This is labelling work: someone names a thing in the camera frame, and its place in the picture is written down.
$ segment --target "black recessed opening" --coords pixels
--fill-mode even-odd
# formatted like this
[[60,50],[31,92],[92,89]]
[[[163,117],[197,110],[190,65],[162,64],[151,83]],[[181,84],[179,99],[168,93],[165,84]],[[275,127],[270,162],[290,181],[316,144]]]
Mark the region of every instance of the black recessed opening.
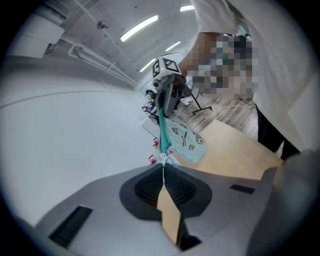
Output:
[[233,184],[230,189],[232,190],[236,190],[236,191],[240,191],[243,193],[247,193],[247,194],[253,194],[255,189],[253,187],[248,187],[248,186],[242,186],[239,184]]
[[[174,204],[179,207],[195,196],[196,186],[180,175],[164,172],[165,187]],[[135,194],[148,205],[157,207],[160,190],[163,187],[162,170],[154,171],[138,181],[134,187]]]
[[49,236],[53,242],[67,248],[93,210],[79,205]]
[[201,240],[198,237],[189,234],[185,220],[181,219],[179,224],[178,234],[177,234],[176,245],[182,251],[186,251],[199,244],[201,244]]

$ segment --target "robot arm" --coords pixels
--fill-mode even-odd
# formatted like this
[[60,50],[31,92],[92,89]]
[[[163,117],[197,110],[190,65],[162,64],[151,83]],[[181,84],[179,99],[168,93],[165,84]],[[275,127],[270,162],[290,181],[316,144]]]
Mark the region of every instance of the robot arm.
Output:
[[152,66],[153,86],[157,89],[155,106],[163,109],[164,117],[169,118],[180,102],[182,93],[191,95],[186,86],[186,79],[182,76],[175,61],[162,56]]

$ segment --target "black pants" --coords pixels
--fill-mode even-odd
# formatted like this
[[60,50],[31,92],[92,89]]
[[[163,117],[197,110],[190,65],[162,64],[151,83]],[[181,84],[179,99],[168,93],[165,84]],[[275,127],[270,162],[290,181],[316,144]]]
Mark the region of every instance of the black pants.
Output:
[[258,112],[258,142],[264,145],[272,152],[276,152],[281,143],[284,141],[281,159],[285,160],[288,157],[300,153],[260,112],[257,106]]

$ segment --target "red tag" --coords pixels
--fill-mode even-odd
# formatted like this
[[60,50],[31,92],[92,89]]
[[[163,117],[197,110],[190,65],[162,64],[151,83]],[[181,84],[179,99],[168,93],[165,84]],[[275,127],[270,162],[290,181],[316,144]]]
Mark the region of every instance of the red tag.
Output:
[[158,138],[154,138],[154,139],[153,139],[153,142],[154,142],[154,145],[153,145],[153,146],[157,148],[157,147],[158,147],[158,144],[159,144]]
[[149,161],[151,162],[152,165],[157,162],[157,159],[155,158],[155,156],[153,154],[148,159],[149,159]]

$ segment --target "white shirt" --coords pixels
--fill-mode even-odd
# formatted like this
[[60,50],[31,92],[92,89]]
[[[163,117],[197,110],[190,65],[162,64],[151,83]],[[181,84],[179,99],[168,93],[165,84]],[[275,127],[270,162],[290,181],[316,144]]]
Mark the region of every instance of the white shirt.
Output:
[[[245,18],[257,48],[253,100],[298,150],[320,146],[320,75],[304,32],[270,0],[228,0]],[[191,0],[199,32],[235,34],[237,21],[225,0]]]

